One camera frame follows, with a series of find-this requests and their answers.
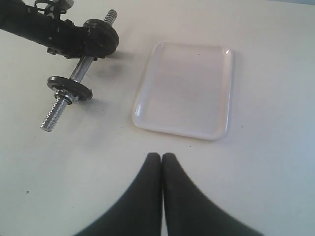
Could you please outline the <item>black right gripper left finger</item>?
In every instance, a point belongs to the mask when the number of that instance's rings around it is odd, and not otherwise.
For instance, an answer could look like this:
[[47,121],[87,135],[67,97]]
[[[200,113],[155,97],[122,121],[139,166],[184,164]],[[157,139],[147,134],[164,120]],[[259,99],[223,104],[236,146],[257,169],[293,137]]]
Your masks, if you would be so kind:
[[78,236],[159,236],[162,228],[161,157],[148,153],[125,193]]

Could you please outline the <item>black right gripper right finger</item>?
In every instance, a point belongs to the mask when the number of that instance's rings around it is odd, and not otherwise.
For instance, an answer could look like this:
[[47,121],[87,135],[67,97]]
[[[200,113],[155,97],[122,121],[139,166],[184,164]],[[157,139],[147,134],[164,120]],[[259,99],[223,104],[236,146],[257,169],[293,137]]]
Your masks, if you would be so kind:
[[261,236],[214,204],[173,153],[162,156],[164,210],[169,236]]

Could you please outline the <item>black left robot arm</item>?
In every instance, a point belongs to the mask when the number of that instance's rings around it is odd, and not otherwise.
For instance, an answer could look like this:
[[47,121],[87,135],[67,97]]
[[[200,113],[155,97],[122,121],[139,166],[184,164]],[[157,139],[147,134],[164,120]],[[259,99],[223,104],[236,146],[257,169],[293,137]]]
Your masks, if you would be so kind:
[[34,5],[22,0],[2,0],[0,29],[44,46],[52,55],[97,59],[99,55],[88,41],[89,29],[61,19],[73,5],[72,0],[36,0]]

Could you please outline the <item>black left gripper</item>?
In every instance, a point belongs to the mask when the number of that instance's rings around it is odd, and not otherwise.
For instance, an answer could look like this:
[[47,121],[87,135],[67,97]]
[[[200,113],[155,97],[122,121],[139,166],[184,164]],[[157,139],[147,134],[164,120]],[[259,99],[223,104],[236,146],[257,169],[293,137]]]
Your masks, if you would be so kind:
[[47,18],[47,53],[61,55],[67,59],[82,56],[98,58],[96,39],[98,30],[94,26],[76,26],[70,20]]

